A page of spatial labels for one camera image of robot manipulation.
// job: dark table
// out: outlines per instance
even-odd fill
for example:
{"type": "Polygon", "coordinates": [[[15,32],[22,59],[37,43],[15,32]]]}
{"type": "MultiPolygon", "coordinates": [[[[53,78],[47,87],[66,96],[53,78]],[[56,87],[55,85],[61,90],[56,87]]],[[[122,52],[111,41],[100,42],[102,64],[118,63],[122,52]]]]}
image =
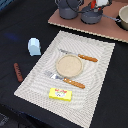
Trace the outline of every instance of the dark table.
{"type": "Polygon", "coordinates": [[[54,128],[80,128],[14,95],[20,86],[13,68],[14,63],[19,64],[25,78],[41,57],[30,56],[29,39],[32,37],[39,39],[43,54],[62,30],[115,43],[90,128],[127,128],[128,44],[50,25],[48,19],[56,9],[54,0],[15,0],[0,12],[0,104],[26,113],[54,128]]]}

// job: knife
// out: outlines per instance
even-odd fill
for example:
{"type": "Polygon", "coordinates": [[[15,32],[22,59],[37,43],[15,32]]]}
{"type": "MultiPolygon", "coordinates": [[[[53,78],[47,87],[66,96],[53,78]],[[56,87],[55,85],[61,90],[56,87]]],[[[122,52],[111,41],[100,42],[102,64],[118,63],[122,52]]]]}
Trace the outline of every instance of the knife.
{"type": "Polygon", "coordinates": [[[59,79],[59,80],[62,80],[64,82],[68,83],[68,84],[74,85],[76,87],[79,87],[79,88],[82,88],[82,89],[85,88],[85,86],[83,84],[81,84],[81,83],[75,82],[75,81],[67,79],[67,78],[63,78],[63,77],[58,76],[58,75],[56,75],[56,74],[54,74],[54,73],[52,73],[50,71],[45,71],[44,74],[46,76],[52,78],[52,79],[59,79]]]}
{"type": "Polygon", "coordinates": [[[77,55],[78,57],[80,57],[80,58],[82,58],[82,59],[85,59],[85,60],[89,60],[89,61],[93,61],[93,62],[97,62],[97,61],[98,61],[96,58],[92,58],[92,57],[85,56],[85,55],[81,55],[81,54],[72,53],[72,52],[69,52],[69,51],[65,51],[65,50],[63,50],[63,49],[59,49],[59,51],[61,51],[61,52],[63,52],[63,53],[66,53],[66,54],[77,55]]]}

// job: butter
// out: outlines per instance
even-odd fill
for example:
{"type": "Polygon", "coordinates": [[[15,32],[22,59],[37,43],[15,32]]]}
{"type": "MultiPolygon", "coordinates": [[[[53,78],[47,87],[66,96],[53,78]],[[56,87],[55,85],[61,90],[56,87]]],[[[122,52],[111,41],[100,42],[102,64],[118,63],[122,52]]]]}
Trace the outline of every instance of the butter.
{"type": "Polygon", "coordinates": [[[71,101],[72,91],[62,90],[57,88],[51,88],[49,92],[49,98],[71,101]]]}

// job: gray pot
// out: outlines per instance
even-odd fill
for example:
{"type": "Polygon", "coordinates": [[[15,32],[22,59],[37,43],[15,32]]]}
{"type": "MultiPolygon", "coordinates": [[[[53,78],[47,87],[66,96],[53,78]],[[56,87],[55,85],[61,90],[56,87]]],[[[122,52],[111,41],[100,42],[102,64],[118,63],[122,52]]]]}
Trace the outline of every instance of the gray pot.
{"type": "Polygon", "coordinates": [[[84,11],[85,13],[81,14],[81,20],[87,24],[98,23],[102,18],[103,10],[101,9],[98,12],[94,12],[94,11],[86,12],[87,10],[90,10],[90,9],[91,9],[91,6],[86,6],[82,9],[82,12],[84,11]]]}
{"type": "MultiPolygon", "coordinates": [[[[79,6],[83,0],[67,0],[73,10],[79,11],[79,6]]],[[[78,13],[73,11],[67,4],[66,0],[55,0],[58,6],[60,17],[64,19],[74,19],[78,16],[78,13]]]]}

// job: placemat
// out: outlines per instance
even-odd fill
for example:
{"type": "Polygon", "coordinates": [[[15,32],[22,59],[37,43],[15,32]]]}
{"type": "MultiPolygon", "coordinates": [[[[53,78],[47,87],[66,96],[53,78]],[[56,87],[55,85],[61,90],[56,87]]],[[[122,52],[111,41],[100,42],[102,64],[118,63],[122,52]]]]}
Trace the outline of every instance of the placemat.
{"type": "Polygon", "coordinates": [[[81,127],[89,128],[114,45],[114,43],[60,31],[14,95],[81,127]],[[84,84],[85,89],[77,88],[60,80],[53,80],[44,75],[45,70],[57,74],[55,62],[64,55],[58,50],[59,48],[98,59],[96,63],[82,60],[83,72],[72,78],[72,80],[84,84]],[[72,91],[71,102],[49,99],[48,93],[51,87],[72,91]]]}

